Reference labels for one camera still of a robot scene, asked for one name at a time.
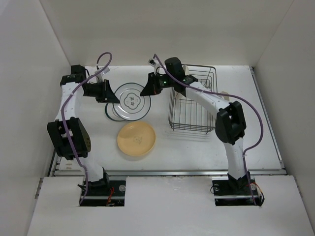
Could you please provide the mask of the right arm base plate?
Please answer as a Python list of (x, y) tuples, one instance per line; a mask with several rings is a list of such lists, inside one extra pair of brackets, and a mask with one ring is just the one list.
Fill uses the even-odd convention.
[(264, 194), (255, 179), (250, 179), (248, 183), (246, 176), (240, 180), (214, 178), (210, 191), (214, 194), (215, 205), (217, 207), (231, 206), (259, 206), (265, 201)]

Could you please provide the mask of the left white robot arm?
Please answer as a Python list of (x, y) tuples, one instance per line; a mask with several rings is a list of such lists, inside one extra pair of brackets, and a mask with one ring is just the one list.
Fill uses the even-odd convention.
[(47, 124), (47, 131), (59, 157), (76, 160), (83, 169), (86, 182), (80, 186), (90, 194), (105, 195), (110, 190), (108, 175), (91, 155), (91, 139), (79, 119), (83, 97), (93, 97), (98, 103), (119, 103), (109, 81), (96, 76), (95, 83), (85, 82), (86, 69), (81, 65), (71, 66), (71, 74), (62, 77), (60, 85), (62, 100), (53, 122)]

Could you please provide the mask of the yellow plate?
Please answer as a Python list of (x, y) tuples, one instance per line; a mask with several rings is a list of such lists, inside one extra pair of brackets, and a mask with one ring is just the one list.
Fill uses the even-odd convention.
[(121, 128), (117, 135), (117, 145), (126, 155), (132, 157), (144, 156), (156, 143), (154, 128), (143, 121), (134, 121)]

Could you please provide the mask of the beige plate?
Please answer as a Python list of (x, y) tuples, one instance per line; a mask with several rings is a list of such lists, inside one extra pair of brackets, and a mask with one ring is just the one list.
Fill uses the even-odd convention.
[(190, 75), (190, 70), (189, 70), (189, 67), (187, 65), (183, 65), (183, 70), (184, 70), (186, 76)]

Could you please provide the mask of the white ringed plate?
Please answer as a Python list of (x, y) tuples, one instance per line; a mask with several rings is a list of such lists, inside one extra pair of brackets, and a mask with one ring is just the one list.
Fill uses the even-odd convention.
[(116, 114), (128, 121), (144, 118), (151, 108), (150, 96), (141, 96), (143, 86), (137, 83), (126, 83), (118, 87), (115, 96), (119, 103), (113, 105)]

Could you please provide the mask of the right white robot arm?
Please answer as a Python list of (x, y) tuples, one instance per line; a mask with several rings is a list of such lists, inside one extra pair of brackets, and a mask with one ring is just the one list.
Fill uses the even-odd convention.
[(231, 103), (212, 94), (189, 73), (177, 57), (165, 61), (165, 74), (158, 72), (162, 64), (156, 59), (150, 59), (148, 64), (154, 68), (154, 71), (149, 73), (148, 81), (140, 95), (158, 95), (164, 88), (173, 88), (216, 116), (215, 134), (223, 142), (228, 160), (227, 190), (231, 195), (244, 194), (248, 185), (248, 171), (243, 164), (243, 137), (246, 122), (242, 105), (237, 101)]

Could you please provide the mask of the white green rimmed plate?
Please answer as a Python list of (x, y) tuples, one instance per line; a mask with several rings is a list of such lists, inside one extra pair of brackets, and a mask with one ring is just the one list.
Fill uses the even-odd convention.
[(104, 111), (105, 111), (105, 115), (107, 116), (107, 118), (110, 119), (111, 121), (114, 121), (114, 122), (122, 122), (122, 121), (124, 121), (124, 119), (121, 118), (117, 114), (117, 112), (115, 111), (114, 106), (113, 106), (112, 103), (107, 103), (105, 105)]

